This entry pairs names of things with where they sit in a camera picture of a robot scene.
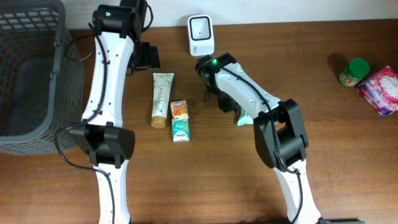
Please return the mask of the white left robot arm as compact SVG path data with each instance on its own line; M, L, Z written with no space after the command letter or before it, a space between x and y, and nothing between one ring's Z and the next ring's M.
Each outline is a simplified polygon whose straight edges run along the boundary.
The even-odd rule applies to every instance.
M123 128L122 101L127 71L160 68L157 47L141 40L152 9L146 0L101 4L89 24L95 38L95 68L81 123L69 130L89 157L96 173L100 223L130 223L127 208L127 165L134 152L135 134Z

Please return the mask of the teal wet wipes pack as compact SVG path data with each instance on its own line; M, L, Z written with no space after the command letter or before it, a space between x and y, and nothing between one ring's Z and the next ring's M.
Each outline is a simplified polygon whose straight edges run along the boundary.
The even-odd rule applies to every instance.
M250 117L249 113L246 110L244 110L243 108L241 108L239 119L237 121L237 125L243 126L243 125L249 125L249 124L253 124L253 123L254 123L254 121Z

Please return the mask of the orange Kleenex tissue pack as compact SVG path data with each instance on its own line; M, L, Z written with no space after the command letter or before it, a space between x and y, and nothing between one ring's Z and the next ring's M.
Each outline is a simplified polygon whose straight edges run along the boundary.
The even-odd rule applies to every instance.
M174 120L189 119L188 106L186 100L174 101L170 104L172 118Z

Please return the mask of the cream lotion tube gold cap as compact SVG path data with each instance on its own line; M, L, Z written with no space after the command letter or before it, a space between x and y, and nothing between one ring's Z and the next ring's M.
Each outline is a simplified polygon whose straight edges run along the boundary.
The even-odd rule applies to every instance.
M151 126L156 129L163 129L166 126L174 73L153 73L153 78L154 95Z

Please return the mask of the purple red pad package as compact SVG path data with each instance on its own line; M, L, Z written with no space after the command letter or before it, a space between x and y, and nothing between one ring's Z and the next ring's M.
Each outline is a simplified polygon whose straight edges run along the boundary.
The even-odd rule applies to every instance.
M397 73L391 67L386 66L363 81L357 91L379 114L397 111Z

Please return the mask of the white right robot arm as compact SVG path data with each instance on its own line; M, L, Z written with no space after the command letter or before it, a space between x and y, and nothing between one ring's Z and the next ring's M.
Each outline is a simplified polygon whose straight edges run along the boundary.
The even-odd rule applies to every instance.
M257 154L279 180L289 222L320 223L322 215L308 183L308 136L298 104L265 91L229 53L203 56L195 70L207 90L218 97L220 110L241 108L252 118Z

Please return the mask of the green lid glass jar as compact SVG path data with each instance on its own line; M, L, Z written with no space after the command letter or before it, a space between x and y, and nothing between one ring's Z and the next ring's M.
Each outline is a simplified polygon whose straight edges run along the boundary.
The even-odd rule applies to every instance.
M344 86L355 86L370 71L370 66L362 58L352 59L339 74L338 79Z

